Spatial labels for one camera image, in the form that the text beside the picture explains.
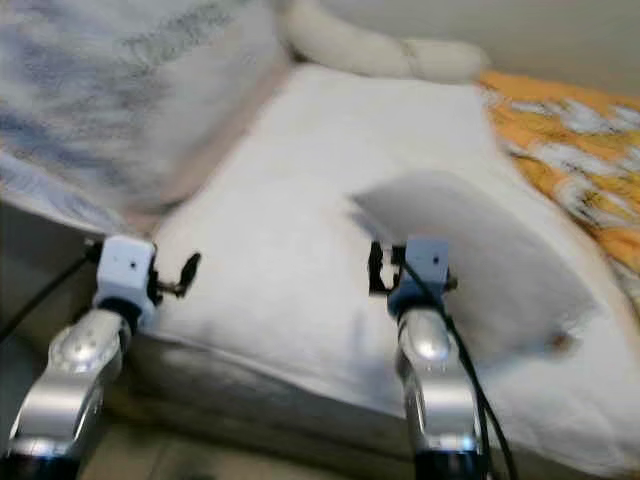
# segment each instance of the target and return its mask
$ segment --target floor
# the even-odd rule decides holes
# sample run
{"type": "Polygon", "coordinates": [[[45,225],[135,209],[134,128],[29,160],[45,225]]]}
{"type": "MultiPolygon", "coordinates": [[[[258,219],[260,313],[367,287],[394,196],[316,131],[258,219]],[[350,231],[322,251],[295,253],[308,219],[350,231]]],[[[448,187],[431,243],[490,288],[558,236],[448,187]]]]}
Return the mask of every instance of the floor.
{"type": "Polygon", "coordinates": [[[125,424],[110,425],[82,480],[348,480],[287,460],[125,424]]]}

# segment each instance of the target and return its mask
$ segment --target yellow floral fabric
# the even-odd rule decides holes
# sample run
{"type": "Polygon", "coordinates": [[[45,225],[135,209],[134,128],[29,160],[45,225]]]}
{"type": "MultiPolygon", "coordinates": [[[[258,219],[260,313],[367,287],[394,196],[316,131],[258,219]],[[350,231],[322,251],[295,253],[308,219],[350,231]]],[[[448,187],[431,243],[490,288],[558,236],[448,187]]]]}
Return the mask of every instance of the yellow floral fabric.
{"type": "Polygon", "coordinates": [[[600,244],[640,312],[640,98],[498,72],[479,83],[515,165],[600,244]]]}

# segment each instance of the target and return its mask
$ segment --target white plush toy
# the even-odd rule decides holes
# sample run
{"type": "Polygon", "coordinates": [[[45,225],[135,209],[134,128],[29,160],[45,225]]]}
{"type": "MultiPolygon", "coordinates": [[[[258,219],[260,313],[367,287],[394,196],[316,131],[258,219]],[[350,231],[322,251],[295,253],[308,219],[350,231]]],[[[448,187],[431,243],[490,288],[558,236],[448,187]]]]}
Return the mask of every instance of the white plush toy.
{"type": "Polygon", "coordinates": [[[466,83],[489,66],[487,55],[474,45],[383,35],[334,16],[316,0],[291,0],[280,9],[293,48],[338,70],[466,83]]]}

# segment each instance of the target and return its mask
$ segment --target blanket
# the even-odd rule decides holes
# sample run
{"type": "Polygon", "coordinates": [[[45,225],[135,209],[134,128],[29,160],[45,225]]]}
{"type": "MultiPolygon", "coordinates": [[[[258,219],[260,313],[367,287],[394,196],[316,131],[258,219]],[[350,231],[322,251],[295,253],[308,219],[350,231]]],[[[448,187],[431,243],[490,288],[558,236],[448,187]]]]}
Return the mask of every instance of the blanket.
{"type": "Polygon", "coordinates": [[[640,98],[497,72],[479,84],[517,168],[602,247],[640,312],[640,98]]]}

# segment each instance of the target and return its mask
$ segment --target black cable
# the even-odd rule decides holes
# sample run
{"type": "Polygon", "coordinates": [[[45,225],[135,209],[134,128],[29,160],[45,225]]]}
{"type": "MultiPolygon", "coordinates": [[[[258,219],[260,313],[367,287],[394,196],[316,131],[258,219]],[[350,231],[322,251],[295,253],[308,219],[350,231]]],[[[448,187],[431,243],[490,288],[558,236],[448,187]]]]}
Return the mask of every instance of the black cable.
{"type": "Polygon", "coordinates": [[[451,331],[451,334],[453,335],[453,338],[458,345],[458,350],[460,351],[460,361],[462,362],[463,367],[467,371],[469,378],[471,379],[471,383],[473,384],[473,387],[476,390],[476,396],[478,397],[478,404],[479,404],[478,409],[479,409],[479,416],[480,416],[480,435],[481,435],[481,441],[483,443],[483,450],[485,450],[487,454],[485,458],[487,468],[491,467],[491,455],[489,454],[489,439],[488,439],[485,413],[489,416],[489,420],[491,421],[491,424],[493,425],[493,428],[496,432],[496,436],[498,437],[500,449],[502,450],[502,454],[504,455],[504,460],[507,466],[509,479],[518,480],[518,471],[516,469],[516,464],[513,459],[513,453],[511,452],[511,448],[509,447],[509,442],[507,441],[507,438],[505,437],[504,432],[502,431],[502,427],[500,426],[498,417],[496,416],[495,412],[493,411],[493,408],[489,404],[489,400],[487,399],[487,396],[484,393],[484,389],[480,384],[480,380],[478,379],[478,374],[476,372],[476,369],[473,365],[473,362],[471,361],[469,350],[467,350],[467,346],[465,345],[464,341],[462,340],[462,337],[460,336],[460,333],[458,332],[458,329],[453,323],[453,319],[449,315],[447,315],[442,303],[439,302],[436,298],[434,298],[429,288],[425,285],[425,283],[422,281],[422,279],[416,273],[413,267],[411,267],[406,262],[403,263],[403,267],[407,271],[407,273],[411,276],[413,281],[416,282],[416,284],[420,287],[420,290],[422,290],[422,293],[427,298],[427,301],[430,304],[432,304],[436,308],[438,313],[442,316],[445,322],[445,325],[451,331]]]}
{"type": "Polygon", "coordinates": [[[42,288],[31,300],[29,300],[18,313],[11,319],[5,327],[0,330],[0,344],[4,342],[9,335],[20,325],[20,323],[40,305],[56,288],[58,288],[67,278],[76,273],[80,267],[82,267],[87,261],[89,261],[89,255],[84,255],[82,258],[74,261],[69,267],[60,273],[56,278],[51,280],[47,285],[42,288]]]}

